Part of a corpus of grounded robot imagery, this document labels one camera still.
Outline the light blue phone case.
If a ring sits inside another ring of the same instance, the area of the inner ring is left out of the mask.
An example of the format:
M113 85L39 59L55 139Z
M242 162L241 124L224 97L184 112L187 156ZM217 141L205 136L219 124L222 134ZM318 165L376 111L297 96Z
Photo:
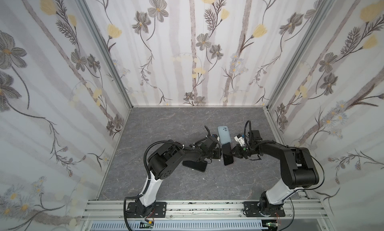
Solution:
M218 136L220 138L221 145L230 144L232 142L228 126L219 126Z

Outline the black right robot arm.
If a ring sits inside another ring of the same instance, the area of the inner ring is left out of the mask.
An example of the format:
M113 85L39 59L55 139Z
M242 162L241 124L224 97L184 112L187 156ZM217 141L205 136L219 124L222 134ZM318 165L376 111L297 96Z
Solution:
M258 130L234 137L237 145L231 154L239 159L268 155L280 161L280 180L261 194L258 212L265 217L280 211L286 199L300 190L319 183L320 177L314 160L307 148L290 147L274 140L263 140Z

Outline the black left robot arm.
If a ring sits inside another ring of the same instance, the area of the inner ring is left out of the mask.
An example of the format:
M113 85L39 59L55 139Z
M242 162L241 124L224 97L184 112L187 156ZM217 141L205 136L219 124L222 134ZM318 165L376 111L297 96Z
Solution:
M129 218L150 216L156 209L157 194L163 180L169 178L180 164L204 173L213 159L221 158L218 138L217 135L207 135L190 146L173 140L150 145L144 155L148 175L146 183L139 195L125 198L124 214Z

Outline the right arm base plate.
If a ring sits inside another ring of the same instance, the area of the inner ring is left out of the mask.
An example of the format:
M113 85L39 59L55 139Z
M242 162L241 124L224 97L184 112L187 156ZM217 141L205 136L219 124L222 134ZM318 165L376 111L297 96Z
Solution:
M254 202L243 202L244 214L247 218L261 217L261 218L277 218L285 217L285 211L283 205L271 205L269 203L259 204L259 201Z

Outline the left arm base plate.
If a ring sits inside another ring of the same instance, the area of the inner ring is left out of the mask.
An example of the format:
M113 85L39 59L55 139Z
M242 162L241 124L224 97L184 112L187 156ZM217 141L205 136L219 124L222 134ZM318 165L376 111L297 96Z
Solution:
M155 202L147 207L140 202L131 202L125 214L127 218L165 218L166 211L166 202Z

